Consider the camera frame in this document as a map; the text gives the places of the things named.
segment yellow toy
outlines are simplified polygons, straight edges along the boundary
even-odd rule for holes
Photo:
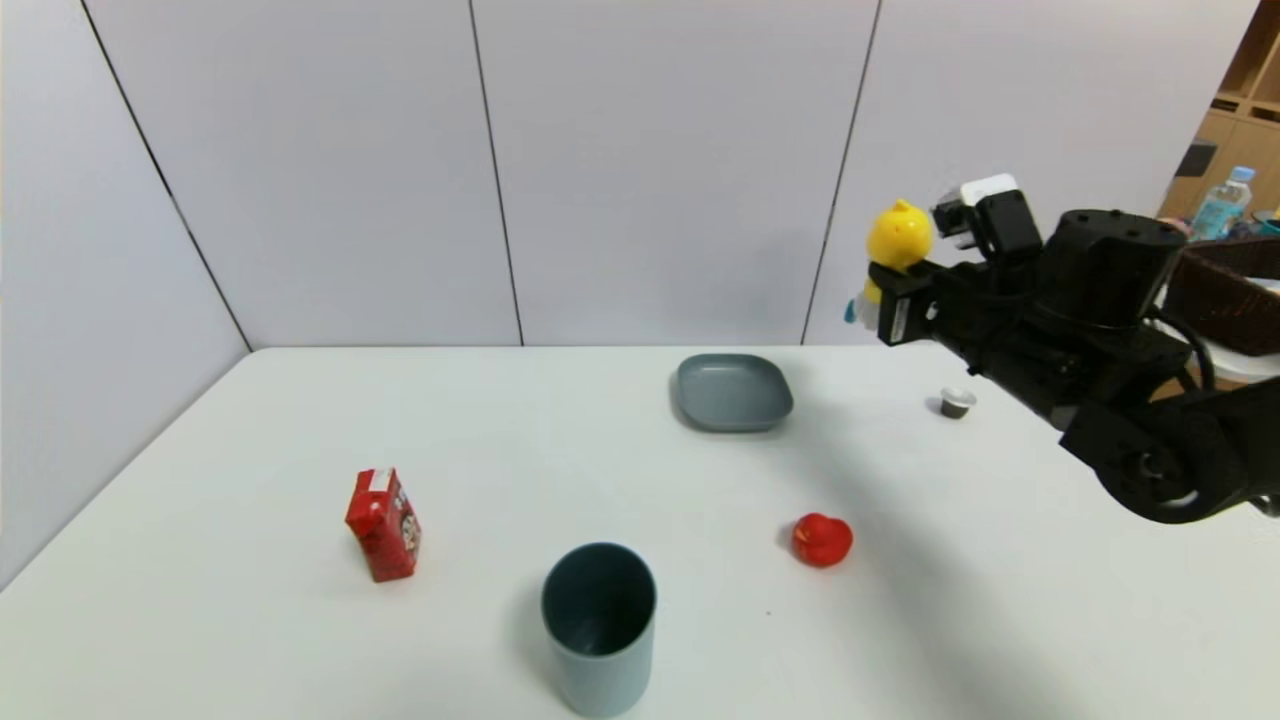
[[[924,260],[933,249],[933,227],[929,217],[906,200],[876,218],[867,236],[867,256],[872,263],[905,273],[908,268]],[[863,286],[861,297],[855,301],[863,324],[874,329],[879,318],[881,288],[870,278]]]

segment plastic bottle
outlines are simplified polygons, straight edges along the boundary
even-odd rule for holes
[[[1249,190],[1249,181],[1253,179],[1253,168],[1236,165],[1231,168],[1231,177],[1204,195],[1196,219],[1192,220],[1192,241],[1220,240],[1231,229],[1231,223],[1244,214],[1244,209],[1253,200]]]

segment red toy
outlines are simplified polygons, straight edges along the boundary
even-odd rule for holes
[[[849,555],[854,547],[854,529],[840,518],[810,512],[791,532],[791,550],[796,557],[814,568],[829,568]]]
[[[404,496],[396,468],[365,470],[356,475],[347,525],[365,551],[375,583],[413,574],[422,528]]]

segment gray cup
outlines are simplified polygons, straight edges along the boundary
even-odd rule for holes
[[[658,587],[635,552],[584,544],[543,584],[543,624],[564,700],[579,715],[612,717],[649,685]]]

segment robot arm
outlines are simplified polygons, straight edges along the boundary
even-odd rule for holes
[[[1181,232],[1119,210],[1073,210],[1042,242],[1009,176],[961,186],[933,219],[983,261],[872,263],[882,342],[942,343],[1062,430],[1060,445],[1143,518],[1189,523],[1244,501],[1280,514],[1280,378],[1217,391],[1203,343],[1153,305]],[[1201,388],[1185,370],[1193,350]],[[1174,378],[1188,392],[1152,401]]]

